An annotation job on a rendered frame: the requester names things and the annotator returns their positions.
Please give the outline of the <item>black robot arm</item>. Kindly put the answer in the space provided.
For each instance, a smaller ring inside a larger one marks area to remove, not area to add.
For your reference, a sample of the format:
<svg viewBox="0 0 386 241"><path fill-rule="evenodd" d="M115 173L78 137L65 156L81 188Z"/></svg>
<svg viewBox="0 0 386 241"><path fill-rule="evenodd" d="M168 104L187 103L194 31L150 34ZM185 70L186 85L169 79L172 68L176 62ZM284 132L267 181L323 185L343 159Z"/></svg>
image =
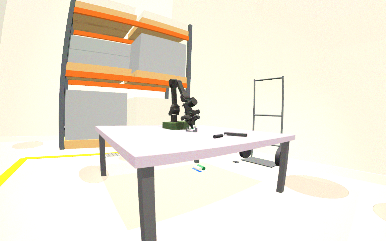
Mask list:
<svg viewBox="0 0 386 241"><path fill-rule="evenodd" d="M179 112L180 112L180 106L177 104L177 88L178 88L178 91L180 92L181 102L186 102L186 103L183 103L182 105L184 106L184 110L194 107L195 105L197 105L198 102L194 97L190 97L188 93L185 92L181 80L171 78L169 80L169 86L171 88L172 104L170 106L170 111L168 115L171 116L170 122L177 122L177 116L179 115ZM189 116L191 114L194 114L194 115L200 114L200 111L199 109L197 109L196 111L194 110L189 111Z"/></svg>

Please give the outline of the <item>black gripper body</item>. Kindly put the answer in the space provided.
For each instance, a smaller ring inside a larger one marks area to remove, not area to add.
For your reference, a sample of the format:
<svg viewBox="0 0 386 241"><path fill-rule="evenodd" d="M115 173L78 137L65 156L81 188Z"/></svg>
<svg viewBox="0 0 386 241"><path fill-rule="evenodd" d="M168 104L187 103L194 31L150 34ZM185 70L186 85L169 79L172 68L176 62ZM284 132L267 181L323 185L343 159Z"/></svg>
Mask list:
<svg viewBox="0 0 386 241"><path fill-rule="evenodd" d="M192 118L192 119L195 119L195 118L200 119L200 116L199 116L199 115L191 114L191 115L189 116L189 111L192 111L192 109L189 108L189 109L186 109L186 110L185 110L184 113L186 113L186 115L181 116L181 121L184 120L184 119L187 120L187 119L190 119L190 118Z"/></svg>

